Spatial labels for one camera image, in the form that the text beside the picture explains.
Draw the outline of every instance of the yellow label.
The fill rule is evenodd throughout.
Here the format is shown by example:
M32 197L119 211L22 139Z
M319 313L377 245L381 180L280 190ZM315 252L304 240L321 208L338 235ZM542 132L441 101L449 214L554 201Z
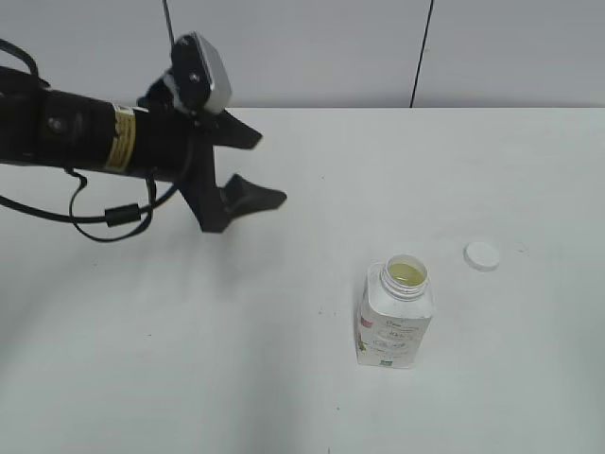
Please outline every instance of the yellow label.
M115 109L115 137L105 168L117 172L126 170L134 150L136 117L130 107L113 105Z

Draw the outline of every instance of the bottle opening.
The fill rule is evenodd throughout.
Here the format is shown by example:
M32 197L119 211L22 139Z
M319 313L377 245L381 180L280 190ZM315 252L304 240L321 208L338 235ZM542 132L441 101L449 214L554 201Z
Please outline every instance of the bottle opening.
M398 299L415 299L426 289L428 272L423 263L411 255L395 255L380 273L385 290Z

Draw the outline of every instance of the black cable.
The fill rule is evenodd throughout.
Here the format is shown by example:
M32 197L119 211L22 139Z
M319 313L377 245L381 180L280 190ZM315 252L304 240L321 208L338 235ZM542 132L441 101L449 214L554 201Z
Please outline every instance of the black cable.
M17 47L15 44L9 43L8 41L0 38L0 50L4 50L8 54L25 63L31 75L36 79L40 78L36 61L21 47Z
M193 159L193 152L195 148L194 138L190 137L189 142L187 144L187 154L185 156L185 163L182 167L181 174L177 177L177 179L173 182L173 184L162 194L162 196L154 202L150 202L148 205L145 205L140 209L141 213L149 213L150 211L155 210L160 205L164 204L168 201L178 190L179 184L187 175L189 171L189 167L191 166L191 161ZM6 197L0 196L0 205L10 208L11 210L18 211L20 213L24 213L26 215L34 216L36 218L42 218L47 220L53 220L55 222L63 222L67 224L73 224L74 222L78 224L100 224L103 222L107 222L107 217L105 216L96 216L96 217L71 217L67 215L61 215L59 213L53 213L49 211L44 211L38 208L34 208L32 206L24 205L19 203L18 201L13 201Z
M428 15L426 16L426 26L424 26L423 45L420 49L420 57L418 58L418 66L416 67L416 77L414 78L414 88L412 89L412 97L409 100L409 108L414 107L414 101L416 100L416 90L418 89L418 79L420 78L420 70L423 67L424 48L426 47L426 39L428 37L428 28L431 25L431 18L433 17L433 7L435 6L435 0L431 0L428 7Z
M88 232L84 231L78 225L78 223L74 220L74 219L76 219L76 217L74 216L74 202L76 201L76 197L78 196L78 194L88 185L88 179L84 175L74 171L73 168L66 168L65 171L72 177L76 177L79 179L78 189L76 190L76 192L74 192L74 195L72 196L71 200L69 200L69 217L72 219L72 224L74 225L74 227L76 227L76 230L78 230L78 232L80 232L87 238L91 239L92 241L96 241L97 243L114 243L115 241L120 241L122 239L126 239L126 238L130 238L132 236L139 235L139 234L143 233L145 230L147 230L147 228L151 224L151 221L153 220L153 210L149 210L147 212L147 215L145 216L145 219L143 219L143 221L139 225L137 225L133 230L131 230L127 234L124 234L121 236L115 236L112 238L104 238L104 237L100 237L100 236L93 236L93 235L89 234ZM152 174L146 178L146 183L147 183L147 196L149 199L149 205L152 205L156 201L155 198L158 193L157 186L155 184L155 180L153 179Z

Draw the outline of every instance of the bottle neck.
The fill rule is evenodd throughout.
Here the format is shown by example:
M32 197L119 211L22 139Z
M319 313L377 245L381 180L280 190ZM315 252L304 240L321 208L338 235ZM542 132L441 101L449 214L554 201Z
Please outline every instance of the bottle neck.
M393 265L406 264L418 271L423 281L418 285L406 285L397 280L389 270ZM393 298L401 301L418 300L424 295L428 287L428 276L424 265L416 258L409 255L397 255L380 271L380 283L383 289Z

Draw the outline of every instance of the bottle label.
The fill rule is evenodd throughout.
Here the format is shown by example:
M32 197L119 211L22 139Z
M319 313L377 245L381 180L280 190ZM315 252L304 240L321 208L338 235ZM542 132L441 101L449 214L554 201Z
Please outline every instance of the bottle label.
M396 368L409 366L430 321L430 318L400 319L379 314L372 309L366 289L357 311L359 363Z

